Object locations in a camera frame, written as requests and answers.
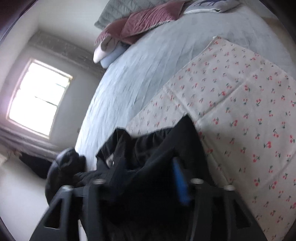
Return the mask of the black quilted long coat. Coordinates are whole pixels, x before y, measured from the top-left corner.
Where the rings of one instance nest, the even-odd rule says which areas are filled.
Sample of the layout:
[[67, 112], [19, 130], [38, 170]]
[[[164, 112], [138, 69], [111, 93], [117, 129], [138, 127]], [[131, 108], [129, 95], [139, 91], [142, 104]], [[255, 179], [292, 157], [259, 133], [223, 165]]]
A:
[[77, 173], [73, 181], [81, 187], [105, 180], [100, 217], [111, 240], [186, 239], [193, 209], [180, 201], [174, 163], [186, 180], [213, 184], [189, 116], [136, 138], [117, 128], [96, 157], [97, 169]]

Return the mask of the pink velvet pillow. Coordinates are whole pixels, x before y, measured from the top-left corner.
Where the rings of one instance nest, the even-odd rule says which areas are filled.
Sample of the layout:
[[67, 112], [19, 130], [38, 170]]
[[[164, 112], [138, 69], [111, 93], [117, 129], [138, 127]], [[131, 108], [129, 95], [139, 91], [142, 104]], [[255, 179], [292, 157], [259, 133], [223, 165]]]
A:
[[136, 38], [162, 24], [176, 21], [181, 14], [184, 1], [170, 1], [154, 8], [131, 14], [120, 33], [120, 40], [127, 44], [136, 42]]
[[108, 24], [103, 31], [99, 34], [95, 41], [95, 45], [100, 44], [107, 37], [111, 37], [117, 40], [122, 40], [121, 32], [127, 22], [128, 18], [121, 18]]

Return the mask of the white cherry print sheet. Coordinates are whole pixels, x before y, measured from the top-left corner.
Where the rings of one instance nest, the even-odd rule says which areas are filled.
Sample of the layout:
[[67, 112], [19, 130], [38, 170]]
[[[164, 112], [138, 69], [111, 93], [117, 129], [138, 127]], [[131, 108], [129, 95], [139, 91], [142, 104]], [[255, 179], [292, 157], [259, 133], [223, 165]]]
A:
[[266, 238], [283, 240], [295, 222], [295, 80], [216, 36], [126, 128], [140, 136], [185, 114], [216, 184], [233, 185]]

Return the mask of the light blue folded blanket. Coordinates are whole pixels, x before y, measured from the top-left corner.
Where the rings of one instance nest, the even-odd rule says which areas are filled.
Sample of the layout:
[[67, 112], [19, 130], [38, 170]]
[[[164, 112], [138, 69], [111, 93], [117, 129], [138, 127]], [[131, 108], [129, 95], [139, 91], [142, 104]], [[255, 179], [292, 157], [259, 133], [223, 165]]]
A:
[[108, 54], [106, 57], [104, 57], [102, 60], [100, 60], [100, 64], [103, 69], [107, 69], [118, 57], [120, 57], [128, 48], [130, 45], [124, 44], [124, 43], [118, 43], [115, 47], [115, 49]]

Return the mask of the grey patterned curtain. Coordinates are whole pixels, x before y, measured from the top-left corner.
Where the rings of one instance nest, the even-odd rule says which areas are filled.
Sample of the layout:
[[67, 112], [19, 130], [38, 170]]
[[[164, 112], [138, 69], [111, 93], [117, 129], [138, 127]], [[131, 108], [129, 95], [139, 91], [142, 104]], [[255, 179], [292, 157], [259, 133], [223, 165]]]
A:
[[105, 69], [93, 62], [93, 54], [64, 39], [38, 30], [28, 41], [30, 46], [36, 47], [69, 63], [75, 64], [87, 72], [98, 77], [103, 76]]

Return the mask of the grey padded headboard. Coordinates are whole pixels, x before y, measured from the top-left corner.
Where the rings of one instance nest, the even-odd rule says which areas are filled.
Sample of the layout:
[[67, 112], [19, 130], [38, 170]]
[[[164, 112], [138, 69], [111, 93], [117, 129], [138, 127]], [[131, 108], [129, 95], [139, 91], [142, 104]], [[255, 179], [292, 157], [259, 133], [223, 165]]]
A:
[[169, 1], [163, 0], [110, 0], [102, 11], [95, 27], [103, 30], [115, 20], [125, 18], [132, 13], [154, 8]]

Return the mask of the white folded blanket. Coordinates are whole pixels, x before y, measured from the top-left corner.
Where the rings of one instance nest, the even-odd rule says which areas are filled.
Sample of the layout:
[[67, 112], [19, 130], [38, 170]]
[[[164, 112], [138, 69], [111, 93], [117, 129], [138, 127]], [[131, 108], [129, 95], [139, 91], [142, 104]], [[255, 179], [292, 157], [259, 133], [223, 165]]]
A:
[[103, 58], [107, 57], [111, 52], [113, 52], [120, 44], [121, 42], [113, 38], [104, 39], [94, 50], [93, 62], [99, 63]]

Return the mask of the bed with light blue sheet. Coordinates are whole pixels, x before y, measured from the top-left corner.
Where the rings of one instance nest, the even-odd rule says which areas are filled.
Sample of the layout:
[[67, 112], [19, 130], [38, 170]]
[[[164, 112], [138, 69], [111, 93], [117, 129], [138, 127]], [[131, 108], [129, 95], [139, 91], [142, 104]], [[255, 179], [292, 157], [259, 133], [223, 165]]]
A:
[[96, 154], [113, 130], [126, 126], [215, 36], [252, 50], [295, 76], [291, 51], [245, 4], [224, 13], [186, 14], [163, 24], [129, 47], [102, 77], [75, 145], [86, 157], [87, 170], [96, 168]]

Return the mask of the grey printed pillow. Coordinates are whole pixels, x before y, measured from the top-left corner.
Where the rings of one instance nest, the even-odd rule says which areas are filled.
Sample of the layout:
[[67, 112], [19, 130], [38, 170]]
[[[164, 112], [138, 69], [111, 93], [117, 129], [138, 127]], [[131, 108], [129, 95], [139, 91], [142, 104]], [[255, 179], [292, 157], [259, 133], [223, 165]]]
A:
[[184, 14], [194, 14], [194, 13], [223, 13], [230, 9], [233, 9], [240, 5], [239, 1], [236, 0], [204, 0], [195, 1], [190, 6], [188, 6]]

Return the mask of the black puffer jacket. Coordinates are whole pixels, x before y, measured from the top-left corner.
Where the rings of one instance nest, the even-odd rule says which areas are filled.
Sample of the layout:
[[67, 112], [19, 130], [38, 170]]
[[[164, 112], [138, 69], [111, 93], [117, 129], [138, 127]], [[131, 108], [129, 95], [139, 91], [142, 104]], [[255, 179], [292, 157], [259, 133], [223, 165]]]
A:
[[86, 157], [80, 156], [74, 148], [63, 150], [52, 162], [47, 173], [45, 196], [50, 204], [55, 194], [64, 185], [73, 185], [73, 177], [84, 172]]

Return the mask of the bright window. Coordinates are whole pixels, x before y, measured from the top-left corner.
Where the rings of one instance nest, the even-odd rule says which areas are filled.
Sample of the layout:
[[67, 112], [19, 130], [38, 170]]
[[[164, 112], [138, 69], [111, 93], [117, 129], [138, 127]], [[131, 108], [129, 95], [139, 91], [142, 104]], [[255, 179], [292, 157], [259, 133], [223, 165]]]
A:
[[37, 59], [29, 59], [10, 100], [6, 119], [49, 138], [60, 103], [73, 76]]

